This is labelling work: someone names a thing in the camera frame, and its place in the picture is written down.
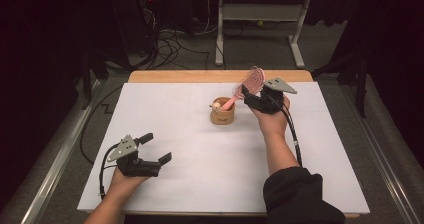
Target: pink object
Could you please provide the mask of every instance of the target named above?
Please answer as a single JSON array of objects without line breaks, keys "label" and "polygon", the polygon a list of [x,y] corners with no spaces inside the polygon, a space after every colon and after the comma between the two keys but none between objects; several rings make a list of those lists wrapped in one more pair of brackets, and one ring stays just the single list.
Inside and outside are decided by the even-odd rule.
[{"label": "pink object", "polygon": [[235,101],[242,100],[244,98],[244,95],[241,92],[242,85],[244,85],[251,94],[256,94],[262,89],[264,80],[264,71],[259,67],[252,67],[244,81],[234,88],[233,97],[222,105],[220,111],[227,111]]}]

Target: person's left hand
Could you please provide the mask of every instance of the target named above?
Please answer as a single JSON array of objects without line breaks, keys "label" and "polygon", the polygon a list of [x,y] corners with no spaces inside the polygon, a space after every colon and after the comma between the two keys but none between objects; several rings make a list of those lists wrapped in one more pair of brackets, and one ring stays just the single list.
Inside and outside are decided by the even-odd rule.
[{"label": "person's left hand", "polygon": [[111,201],[122,206],[134,193],[137,187],[149,178],[150,177],[127,177],[116,167],[105,199],[112,199]]}]

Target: black sleeve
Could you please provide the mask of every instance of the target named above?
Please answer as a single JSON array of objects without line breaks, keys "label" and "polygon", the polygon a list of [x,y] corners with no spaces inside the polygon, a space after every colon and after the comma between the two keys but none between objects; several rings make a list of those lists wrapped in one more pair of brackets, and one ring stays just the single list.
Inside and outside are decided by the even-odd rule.
[{"label": "black sleeve", "polygon": [[322,177],[301,167],[282,169],[264,184],[267,223],[344,223],[345,216],[322,200]]}]

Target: brown container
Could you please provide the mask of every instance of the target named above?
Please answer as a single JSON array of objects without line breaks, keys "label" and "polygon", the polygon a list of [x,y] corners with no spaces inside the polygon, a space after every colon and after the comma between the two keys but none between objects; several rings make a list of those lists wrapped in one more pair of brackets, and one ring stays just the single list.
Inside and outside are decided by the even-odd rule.
[{"label": "brown container", "polygon": [[[213,103],[219,103],[220,106],[223,106],[228,100],[229,97],[218,97]],[[236,104],[233,103],[227,111],[213,110],[211,111],[211,121],[215,125],[228,125],[234,121],[234,110],[236,109]]]}]

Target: pink handle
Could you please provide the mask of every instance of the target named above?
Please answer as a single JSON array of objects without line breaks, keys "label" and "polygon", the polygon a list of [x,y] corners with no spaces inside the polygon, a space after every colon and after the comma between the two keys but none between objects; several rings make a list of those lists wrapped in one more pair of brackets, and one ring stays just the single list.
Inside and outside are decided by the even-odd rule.
[{"label": "pink handle", "polygon": [[236,102],[238,98],[236,96],[233,96],[228,100],[219,110],[220,111],[228,111],[230,109],[231,105],[233,105],[234,102]]}]

